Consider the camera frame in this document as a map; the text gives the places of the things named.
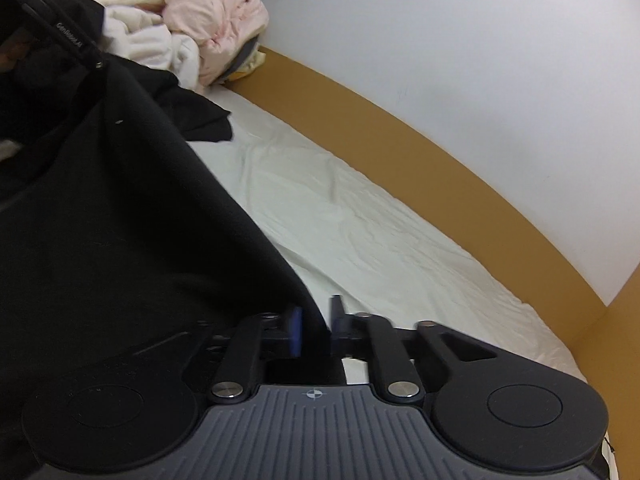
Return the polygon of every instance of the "pink clothing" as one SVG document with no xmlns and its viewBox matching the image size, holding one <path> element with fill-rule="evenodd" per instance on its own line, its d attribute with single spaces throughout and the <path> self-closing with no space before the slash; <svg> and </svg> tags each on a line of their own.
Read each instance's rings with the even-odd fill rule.
<svg viewBox="0 0 640 480">
<path fill-rule="evenodd" d="M 213 83 L 240 48 L 260 34 L 269 14 L 260 0 L 165 0 L 164 24 L 200 48 L 200 83 Z"/>
</svg>

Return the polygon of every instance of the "gray gripper base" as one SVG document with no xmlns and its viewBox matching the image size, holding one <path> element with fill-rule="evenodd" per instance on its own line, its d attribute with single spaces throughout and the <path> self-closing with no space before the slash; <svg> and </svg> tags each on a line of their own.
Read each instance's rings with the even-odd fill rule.
<svg viewBox="0 0 640 480">
<path fill-rule="evenodd" d="M 192 437 L 155 463 L 110 475 L 44 466 L 32 480 L 506 480 L 444 446 L 415 408 L 367 385 L 262 386 L 210 408 Z M 539 480 L 595 480 L 584 466 Z"/>
</svg>

